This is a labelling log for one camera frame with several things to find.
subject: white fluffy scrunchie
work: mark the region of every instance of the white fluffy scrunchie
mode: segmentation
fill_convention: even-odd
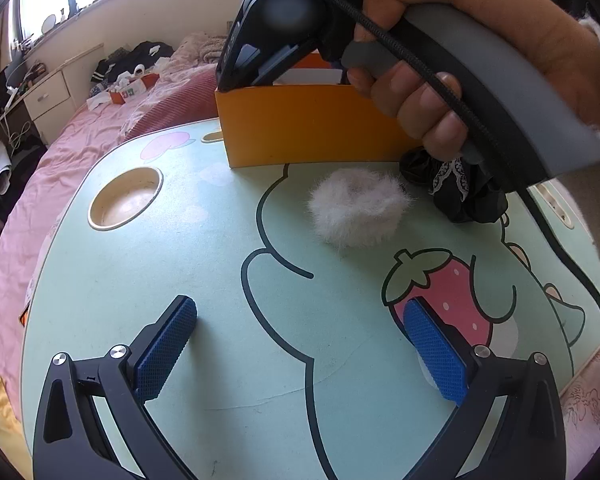
[[[315,231],[339,248],[371,246],[395,233],[411,203],[398,179],[363,168],[336,170],[312,192]]]

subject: white wall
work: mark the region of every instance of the white wall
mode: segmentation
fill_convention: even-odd
[[[225,34],[242,0],[102,0],[61,25],[27,58],[54,70],[65,60],[104,43],[109,55],[120,46],[163,41],[174,49],[190,32]]]

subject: black cable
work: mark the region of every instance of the black cable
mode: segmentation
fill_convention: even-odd
[[[373,34],[378,40],[378,43],[384,46],[395,57],[406,61],[408,65],[410,65],[421,76],[421,78],[423,78],[424,81],[426,81],[438,93],[438,95],[442,97],[444,102],[458,115],[458,117],[460,117],[460,119],[462,119],[462,122],[469,128],[469,130],[472,132],[478,132],[478,134],[481,135],[484,140],[494,147],[497,153],[501,155],[504,154],[499,145],[498,139],[491,135],[487,127],[482,124],[482,121],[472,112],[465,102],[456,97],[456,95],[442,81],[440,81],[435,72],[433,72],[433,70],[431,70],[422,60],[420,60],[418,56],[405,47],[400,41],[396,40],[390,33],[381,28],[376,22],[365,16],[359,9],[351,5],[347,0],[328,1],[339,8],[352,20],[359,23],[366,28],[366,30],[371,32],[371,34]],[[525,204],[529,214],[536,222],[536,225],[540,229],[544,239],[549,244],[549,247],[551,247],[556,257],[567,268],[567,270],[574,275],[574,277],[582,284],[582,286],[584,286],[600,310],[600,292],[580,268],[580,266],[574,261],[571,255],[561,245],[560,240],[558,240],[554,231],[549,225],[549,222],[542,214],[542,211],[536,203],[536,200],[519,179],[508,158],[503,156],[502,161],[506,167],[504,173],[514,185],[516,192],[520,195],[522,202]]]

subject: mint green table top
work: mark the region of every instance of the mint green table top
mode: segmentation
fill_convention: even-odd
[[[390,240],[337,251],[315,237],[306,202],[341,167],[231,170],[216,120],[127,142],[77,191],[49,249],[22,363],[29,447],[53,355],[74,360],[130,343],[178,294],[199,321],[160,396],[146,404],[200,479],[401,479],[454,405],[437,393],[399,314],[425,296],[472,344],[550,360],[565,387],[600,345],[600,314],[557,261],[517,196],[495,224],[454,225],[421,190]],[[114,177],[151,165],[162,189],[131,222],[96,231],[91,200]],[[600,262],[573,211],[542,210],[600,289]],[[106,402],[96,403],[124,466],[139,472]],[[477,465],[502,409],[465,469]]]

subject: blue gripper pad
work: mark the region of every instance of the blue gripper pad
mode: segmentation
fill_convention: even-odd
[[[456,351],[418,300],[407,301],[402,322],[442,396],[460,406],[467,393],[466,368]]]
[[[196,326],[198,311],[187,298],[173,313],[136,367],[134,394],[140,402],[155,399]]]

